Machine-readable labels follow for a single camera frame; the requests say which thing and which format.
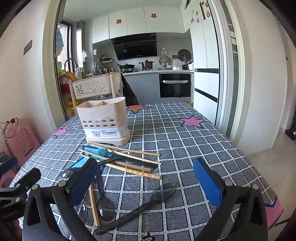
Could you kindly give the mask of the bamboo chopstick patterned end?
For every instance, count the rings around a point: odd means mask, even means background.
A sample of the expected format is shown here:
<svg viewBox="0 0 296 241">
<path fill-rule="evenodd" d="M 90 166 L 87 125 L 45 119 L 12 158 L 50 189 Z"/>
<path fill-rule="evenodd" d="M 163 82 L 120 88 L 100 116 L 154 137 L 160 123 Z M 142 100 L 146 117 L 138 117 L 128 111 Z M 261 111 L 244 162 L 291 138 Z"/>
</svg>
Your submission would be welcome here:
<svg viewBox="0 0 296 241">
<path fill-rule="evenodd" d="M 141 172 L 141 171 L 137 171 L 137 170 L 133 170 L 133 169 L 129 169 L 129 168 L 117 166 L 115 164 L 105 164 L 105 165 L 108 166 L 108 167 L 110 167 L 110 168 L 121 170 L 121 171 L 126 172 L 126 173 L 130 173 L 130 174 L 135 174 L 135 175 L 142 176 L 142 177 L 147 177 L 147 178 L 161 180 L 161 176 L 160 175 L 145 173 L 145 172 Z"/>
</svg>

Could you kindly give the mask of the black kitchen faucet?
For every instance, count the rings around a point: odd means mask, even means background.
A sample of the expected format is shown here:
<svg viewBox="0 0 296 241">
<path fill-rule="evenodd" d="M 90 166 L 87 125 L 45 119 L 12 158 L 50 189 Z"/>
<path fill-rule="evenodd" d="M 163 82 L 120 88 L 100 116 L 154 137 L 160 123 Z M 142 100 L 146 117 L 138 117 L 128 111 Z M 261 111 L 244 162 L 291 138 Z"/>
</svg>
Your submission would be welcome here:
<svg viewBox="0 0 296 241">
<path fill-rule="evenodd" d="M 65 72 L 77 73 L 78 67 L 77 61 L 74 58 L 68 58 L 64 63 Z"/>
</svg>

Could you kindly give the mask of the white upper kitchen cabinets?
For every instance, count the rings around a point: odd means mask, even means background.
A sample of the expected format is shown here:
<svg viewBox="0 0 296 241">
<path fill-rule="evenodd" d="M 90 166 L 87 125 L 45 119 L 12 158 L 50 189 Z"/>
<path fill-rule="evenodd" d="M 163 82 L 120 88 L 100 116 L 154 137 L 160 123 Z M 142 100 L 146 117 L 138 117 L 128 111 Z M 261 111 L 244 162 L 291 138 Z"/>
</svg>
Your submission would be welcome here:
<svg viewBox="0 0 296 241">
<path fill-rule="evenodd" d="M 148 6 L 125 9 L 92 19 L 92 42 L 144 33 L 184 33 L 179 8 Z"/>
</svg>

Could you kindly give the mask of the pink plastic stool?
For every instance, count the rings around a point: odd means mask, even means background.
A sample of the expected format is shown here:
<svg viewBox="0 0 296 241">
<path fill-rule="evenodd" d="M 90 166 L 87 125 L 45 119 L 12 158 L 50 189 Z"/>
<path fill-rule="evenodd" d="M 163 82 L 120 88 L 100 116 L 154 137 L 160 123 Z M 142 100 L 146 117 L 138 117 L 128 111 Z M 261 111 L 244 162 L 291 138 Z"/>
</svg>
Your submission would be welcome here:
<svg viewBox="0 0 296 241">
<path fill-rule="evenodd" d="M 17 170 L 41 146 L 28 120 L 25 118 L 12 118 L 10 121 L 7 121 L 2 134 L 8 150 L 18 160 L 16 164 Z"/>
</svg>

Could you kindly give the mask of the beige plastic utensil holder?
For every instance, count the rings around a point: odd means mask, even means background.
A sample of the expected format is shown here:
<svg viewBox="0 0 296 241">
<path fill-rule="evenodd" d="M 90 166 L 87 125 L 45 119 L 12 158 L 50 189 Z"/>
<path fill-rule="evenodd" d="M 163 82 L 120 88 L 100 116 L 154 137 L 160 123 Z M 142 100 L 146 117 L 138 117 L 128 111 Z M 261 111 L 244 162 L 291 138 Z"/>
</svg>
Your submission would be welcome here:
<svg viewBox="0 0 296 241">
<path fill-rule="evenodd" d="M 130 140 L 125 97 L 90 100 L 76 110 L 88 143 L 121 146 Z"/>
</svg>

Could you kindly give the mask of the grey checkered tablecloth with stars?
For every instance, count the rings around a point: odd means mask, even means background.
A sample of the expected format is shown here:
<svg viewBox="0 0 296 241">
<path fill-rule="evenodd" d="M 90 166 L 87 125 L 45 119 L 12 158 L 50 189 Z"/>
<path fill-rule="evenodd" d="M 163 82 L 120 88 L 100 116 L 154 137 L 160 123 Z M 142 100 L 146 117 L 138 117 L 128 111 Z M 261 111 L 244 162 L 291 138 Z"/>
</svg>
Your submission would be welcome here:
<svg viewBox="0 0 296 241">
<path fill-rule="evenodd" d="M 161 180 L 132 175 L 110 167 L 102 169 L 102 183 L 115 208 L 115 219 L 148 202 L 153 191 L 165 183 L 175 183 L 176 192 L 168 201 L 144 211 L 130 223 L 96 235 L 89 191 L 76 206 L 82 222 L 97 240 L 194 240 L 214 215 L 216 208 L 207 200 L 197 181 L 193 162 L 203 158 L 223 180 L 236 186 L 258 186 L 266 204 L 268 230 L 283 213 L 276 193 L 255 166 L 224 134 L 185 103 L 149 104 L 127 112 L 130 141 L 125 149 L 160 154 L 128 154 L 161 162 L 152 170 Z M 70 168 L 95 147 L 87 144 L 79 116 L 71 118 L 29 158 L 12 184 L 32 168 L 41 171 L 40 187 L 56 186 L 62 171 Z"/>
</svg>

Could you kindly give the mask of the cardboard box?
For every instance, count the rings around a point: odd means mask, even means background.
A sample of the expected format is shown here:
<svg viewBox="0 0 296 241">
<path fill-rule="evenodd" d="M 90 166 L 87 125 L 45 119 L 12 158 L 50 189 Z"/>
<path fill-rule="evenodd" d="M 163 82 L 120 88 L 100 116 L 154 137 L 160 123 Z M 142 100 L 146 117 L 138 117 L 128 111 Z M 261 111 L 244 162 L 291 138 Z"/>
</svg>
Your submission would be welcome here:
<svg viewBox="0 0 296 241">
<path fill-rule="evenodd" d="M 193 107 L 193 102 L 191 101 L 185 101 L 185 103 L 189 104 L 189 106 Z"/>
</svg>

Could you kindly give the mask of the black garbage bag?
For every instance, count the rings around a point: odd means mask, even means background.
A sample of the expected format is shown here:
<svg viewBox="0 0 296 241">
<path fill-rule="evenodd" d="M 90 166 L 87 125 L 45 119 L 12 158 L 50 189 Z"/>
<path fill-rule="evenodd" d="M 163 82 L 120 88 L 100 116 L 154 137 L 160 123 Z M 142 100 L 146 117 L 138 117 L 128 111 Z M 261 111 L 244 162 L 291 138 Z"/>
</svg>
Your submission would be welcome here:
<svg viewBox="0 0 296 241">
<path fill-rule="evenodd" d="M 122 87 L 123 87 L 123 96 L 125 97 L 125 103 L 127 106 L 138 105 L 138 100 L 136 95 L 133 93 L 130 85 L 126 81 L 123 74 L 121 75 Z"/>
</svg>

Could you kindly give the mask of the beige perforated storage cart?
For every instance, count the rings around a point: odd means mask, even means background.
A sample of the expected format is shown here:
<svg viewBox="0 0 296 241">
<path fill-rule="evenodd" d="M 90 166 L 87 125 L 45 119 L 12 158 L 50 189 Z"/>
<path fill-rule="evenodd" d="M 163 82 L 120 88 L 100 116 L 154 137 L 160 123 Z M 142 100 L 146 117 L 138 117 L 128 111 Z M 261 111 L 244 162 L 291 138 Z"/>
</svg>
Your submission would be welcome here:
<svg viewBox="0 0 296 241">
<path fill-rule="evenodd" d="M 116 98 L 117 93 L 123 94 L 121 73 L 119 72 L 69 82 L 69 88 L 75 114 L 78 113 L 76 100 L 110 94 Z"/>
</svg>

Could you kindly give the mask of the black built-in oven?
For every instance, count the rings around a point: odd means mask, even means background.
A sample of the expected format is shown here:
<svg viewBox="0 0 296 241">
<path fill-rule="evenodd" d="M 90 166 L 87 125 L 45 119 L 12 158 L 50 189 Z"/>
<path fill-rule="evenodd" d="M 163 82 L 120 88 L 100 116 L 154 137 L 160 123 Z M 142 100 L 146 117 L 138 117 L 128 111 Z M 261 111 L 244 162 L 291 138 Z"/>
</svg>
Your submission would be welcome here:
<svg viewBox="0 0 296 241">
<path fill-rule="evenodd" d="M 191 74 L 163 73 L 159 74 L 159 90 L 161 98 L 190 97 Z"/>
</svg>

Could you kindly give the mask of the black wok on stove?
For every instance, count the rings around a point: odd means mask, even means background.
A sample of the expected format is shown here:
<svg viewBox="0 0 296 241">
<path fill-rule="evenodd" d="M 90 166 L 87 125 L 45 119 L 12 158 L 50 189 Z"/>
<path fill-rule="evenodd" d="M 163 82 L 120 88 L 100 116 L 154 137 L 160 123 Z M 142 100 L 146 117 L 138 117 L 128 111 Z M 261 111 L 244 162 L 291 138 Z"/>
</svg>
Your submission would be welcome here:
<svg viewBox="0 0 296 241">
<path fill-rule="evenodd" d="M 117 64 L 117 66 L 119 67 L 121 73 L 131 73 L 134 71 L 134 68 L 135 68 L 135 65 L 132 65 L 132 64 L 125 64 L 125 65 Z"/>
</svg>

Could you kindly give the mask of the copper cooking pot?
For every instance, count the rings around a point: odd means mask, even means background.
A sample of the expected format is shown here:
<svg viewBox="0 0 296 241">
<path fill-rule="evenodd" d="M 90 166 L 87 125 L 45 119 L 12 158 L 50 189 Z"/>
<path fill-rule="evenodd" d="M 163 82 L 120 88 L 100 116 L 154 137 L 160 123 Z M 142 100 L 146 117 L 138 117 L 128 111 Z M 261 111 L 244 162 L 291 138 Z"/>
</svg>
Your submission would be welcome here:
<svg viewBox="0 0 296 241">
<path fill-rule="evenodd" d="M 140 62 L 140 65 L 142 66 L 142 70 L 152 70 L 153 69 L 153 63 L 154 61 L 145 60 L 143 62 Z"/>
</svg>

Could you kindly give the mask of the black range hood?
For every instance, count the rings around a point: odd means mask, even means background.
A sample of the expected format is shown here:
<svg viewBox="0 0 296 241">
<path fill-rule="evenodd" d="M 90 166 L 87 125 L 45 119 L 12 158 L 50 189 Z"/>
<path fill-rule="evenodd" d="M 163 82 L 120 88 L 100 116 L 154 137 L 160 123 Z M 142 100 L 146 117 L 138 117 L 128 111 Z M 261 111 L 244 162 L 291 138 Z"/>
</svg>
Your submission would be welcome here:
<svg viewBox="0 0 296 241">
<path fill-rule="evenodd" d="M 157 56 L 156 33 L 126 35 L 111 39 L 118 60 Z"/>
</svg>

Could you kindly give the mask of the white refrigerator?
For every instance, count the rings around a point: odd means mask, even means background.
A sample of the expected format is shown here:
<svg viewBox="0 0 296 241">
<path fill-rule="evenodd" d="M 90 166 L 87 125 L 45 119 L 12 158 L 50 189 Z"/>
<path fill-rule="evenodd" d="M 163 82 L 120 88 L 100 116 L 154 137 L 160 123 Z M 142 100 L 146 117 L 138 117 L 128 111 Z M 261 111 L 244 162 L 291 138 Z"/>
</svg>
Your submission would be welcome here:
<svg viewBox="0 0 296 241">
<path fill-rule="evenodd" d="M 215 124 L 219 99 L 219 52 L 216 30 L 208 1 L 182 1 L 184 30 L 192 41 L 193 108 Z"/>
</svg>

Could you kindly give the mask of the grey wall switch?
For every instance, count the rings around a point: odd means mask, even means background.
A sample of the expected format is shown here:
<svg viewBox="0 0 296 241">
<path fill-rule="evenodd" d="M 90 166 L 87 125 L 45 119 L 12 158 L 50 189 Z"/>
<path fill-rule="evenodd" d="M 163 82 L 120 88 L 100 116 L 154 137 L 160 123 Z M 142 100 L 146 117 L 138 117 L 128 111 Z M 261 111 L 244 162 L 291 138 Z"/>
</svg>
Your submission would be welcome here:
<svg viewBox="0 0 296 241">
<path fill-rule="evenodd" d="M 23 55 L 25 55 L 25 54 L 31 49 L 31 47 L 32 47 L 32 43 L 33 43 L 33 41 L 30 40 L 30 41 L 28 42 L 28 44 L 25 45 L 25 47 L 24 47 L 24 49 L 23 49 Z"/>
</svg>

